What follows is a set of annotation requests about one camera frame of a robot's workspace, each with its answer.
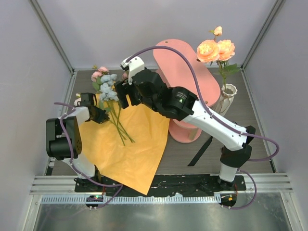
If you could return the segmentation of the pink rose stem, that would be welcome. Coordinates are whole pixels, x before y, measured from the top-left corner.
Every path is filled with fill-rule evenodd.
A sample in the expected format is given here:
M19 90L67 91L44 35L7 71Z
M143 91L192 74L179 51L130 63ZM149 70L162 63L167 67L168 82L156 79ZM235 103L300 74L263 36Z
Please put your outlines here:
M81 106L81 94L80 93L76 93L76 99L74 101L74 106L75 107Z

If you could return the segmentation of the orange flower bouquet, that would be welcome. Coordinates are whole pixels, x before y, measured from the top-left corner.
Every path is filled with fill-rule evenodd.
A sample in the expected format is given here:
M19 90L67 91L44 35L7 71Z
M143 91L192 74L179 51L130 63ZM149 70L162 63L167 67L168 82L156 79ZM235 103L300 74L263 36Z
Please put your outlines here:
M110 120L79 126L82 153L100 174L146 195L167 144L169 119L147 106L109 107Z

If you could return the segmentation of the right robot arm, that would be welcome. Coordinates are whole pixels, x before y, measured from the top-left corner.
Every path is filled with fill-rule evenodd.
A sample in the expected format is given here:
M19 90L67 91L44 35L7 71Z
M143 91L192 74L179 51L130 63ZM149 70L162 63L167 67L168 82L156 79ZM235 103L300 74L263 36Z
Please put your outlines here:
M248 161L252 147L248 128L238 126L208 107L184 87L168 87L160 75L144 69L114 84L122 108L144 104L160 115L191 124L223 144L218 186L223 190L235 184L237 170Z

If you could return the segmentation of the orange rose stem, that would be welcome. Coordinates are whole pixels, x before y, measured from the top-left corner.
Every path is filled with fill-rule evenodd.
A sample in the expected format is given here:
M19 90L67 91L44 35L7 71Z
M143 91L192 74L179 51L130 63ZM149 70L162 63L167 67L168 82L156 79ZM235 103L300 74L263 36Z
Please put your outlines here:
M232 90L227 89L227 77L240 71L237 64L230 64L229 60L235 55L235 45L230 39L217 41L222 36L222 26L217 26L209 30L213 34L213 39L203 41L196 50L197 61L201 63L216 63L219 74L223 79L224 92L232 94Z

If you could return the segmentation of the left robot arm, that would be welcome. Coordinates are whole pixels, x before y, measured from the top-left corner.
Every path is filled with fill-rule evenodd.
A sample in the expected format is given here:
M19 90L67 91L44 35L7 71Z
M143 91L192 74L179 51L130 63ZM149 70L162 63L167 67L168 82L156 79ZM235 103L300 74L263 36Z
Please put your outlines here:
M83 154L79 126L85 122L101 124L109 120L105 110L96 106L71 106L61 117L46 121L46 152L49 157L69 165L79 180L86 180L86 187L92 192L102 188L97 167Z

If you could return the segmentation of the black ribbon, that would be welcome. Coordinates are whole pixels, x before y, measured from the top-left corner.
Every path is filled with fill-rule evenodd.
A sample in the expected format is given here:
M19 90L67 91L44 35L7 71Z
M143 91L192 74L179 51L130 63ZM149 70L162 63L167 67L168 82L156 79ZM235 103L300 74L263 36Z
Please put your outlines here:
M194 156L194 158L191 160L191 162L188 164L188 167L193 167L196 165L196 163L199 161L199 159L202 157L202 155L205 153L205 151L210 146L211 142L213 140L213 137L210 136L210 138L202 145L200 150L197 152L197 154Z

